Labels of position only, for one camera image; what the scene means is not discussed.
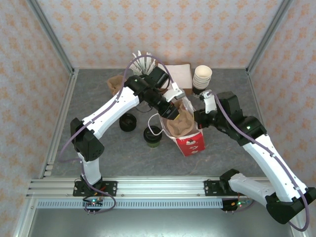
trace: paper cup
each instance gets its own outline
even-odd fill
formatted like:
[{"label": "paper cup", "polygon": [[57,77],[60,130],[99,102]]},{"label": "paper cup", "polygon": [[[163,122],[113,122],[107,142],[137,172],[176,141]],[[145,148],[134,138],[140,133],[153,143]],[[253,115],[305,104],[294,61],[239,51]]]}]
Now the paper cup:
[{"label": "paper cup", "polygon": [[198,81],[198,80],[193,80],[192,83],[195,83],[195,84],[199,84],[199,85],[208,85],[209,84],[209,81]]},{"label": "paper cup", "polygon": [[205,89],[205,88],[207,88],[208,83],[207,84],[200,84],[198,82],[193,81],[192,85],[195,86],[198,89]]},{"label": "paper cup", "polygon": [[200,65],[194,71],[194,76],[200,80],[209,80],[213,72],[208,66]]},{"label": "paper cup", "polygon": [[208,78],[208,79],[199,79],[199,78],[197,78],[197,77],[193,77],[193,80],[195,80],[195,81],[199,81],[199,82],[208,82],[208,81],[210,81],[210,79],[211,78]]}]

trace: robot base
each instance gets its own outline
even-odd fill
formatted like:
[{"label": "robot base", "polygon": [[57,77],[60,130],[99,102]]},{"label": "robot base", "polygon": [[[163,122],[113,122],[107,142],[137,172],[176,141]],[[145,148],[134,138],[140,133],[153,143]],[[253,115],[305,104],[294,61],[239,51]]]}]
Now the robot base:
[{"label": "robot base", "polygon": [[[74,197],[102,196],[102,194],[100,193],[97,193],[96,195],[94,195],[96,192],[92,190],[86,184],[82,176],[80,177],[80,179],[81,180],[75,181],[74,192],[73,192]],[[117,181],[103,181],[102,179],[100,179],[100,181],[95,183],[93,187],[115,197],[117,194],[118,182]]]}]

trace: brown paper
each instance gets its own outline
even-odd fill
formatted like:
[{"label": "brown paper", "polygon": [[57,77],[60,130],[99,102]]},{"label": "brown paper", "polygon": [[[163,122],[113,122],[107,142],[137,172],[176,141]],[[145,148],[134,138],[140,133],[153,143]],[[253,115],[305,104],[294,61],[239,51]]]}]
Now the brown paper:
[{"label": "brown paper", "polygon": [[115,95],[116,93],[118,93],[122,85],[122,80],[123,80],[123,76],[121,75],[117,75],[115,77],[108,79],[107,84],[112,95]]},{"label": "brown paper", "polygon": [[192,131],[194,127],[194,118],[186,110],[182,101],[180,101],[180,104],[175,103],[175,106],[178,107],[179,117],[175,120],[168,120],[167,128],[173,137],[179,138]]}]

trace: metal bracket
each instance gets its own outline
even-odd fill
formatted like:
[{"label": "metal bracket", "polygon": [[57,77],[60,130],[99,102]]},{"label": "metal bracket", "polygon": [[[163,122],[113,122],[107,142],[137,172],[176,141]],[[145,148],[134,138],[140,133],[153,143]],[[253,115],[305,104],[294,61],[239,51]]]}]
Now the metal bracket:
[{"label": "metal bracket", "polygon": [[[100,187],[102,191],[114,197],[117,195],[117,189],[118,189],[117,181],[102,181],[102,184]],[[102,196],[102,194],[100,193],[97,193],[96,195],[94,195],[95,193],[96,192],[91,190],[84,181],[82,180],[75,181],[74,192],[73,192],[74,197]]]},{"label": "metal bracket", "polygon": [[205,196],[237,196],[238,193],[232,190],[224,190],[221,186],[221,181],[210,179],[204,181]]}]

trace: patterned wallpaper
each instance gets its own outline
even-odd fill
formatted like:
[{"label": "patterned wallpaper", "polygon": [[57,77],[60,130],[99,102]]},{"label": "patterned wallpaper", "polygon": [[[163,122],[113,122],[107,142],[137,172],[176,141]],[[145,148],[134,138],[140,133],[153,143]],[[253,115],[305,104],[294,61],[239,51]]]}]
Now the patterned wallpaper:
[{"label": "patterned wallpaper", "polygon": [[68,73],[25,0],[0,1],[0,236],[15,230],[56,124]]},{"label": "patterned wallpaper", "polygon": [[[316,187],[316,4],[294,0],[251,74],[264,123],[289,167]],[[316,203],[311,214],[316,233]]]},{"label": "patterned wallpaper", "polygon": [[282,0],[39,0],[74,67],[168,63],[245,68]]}]

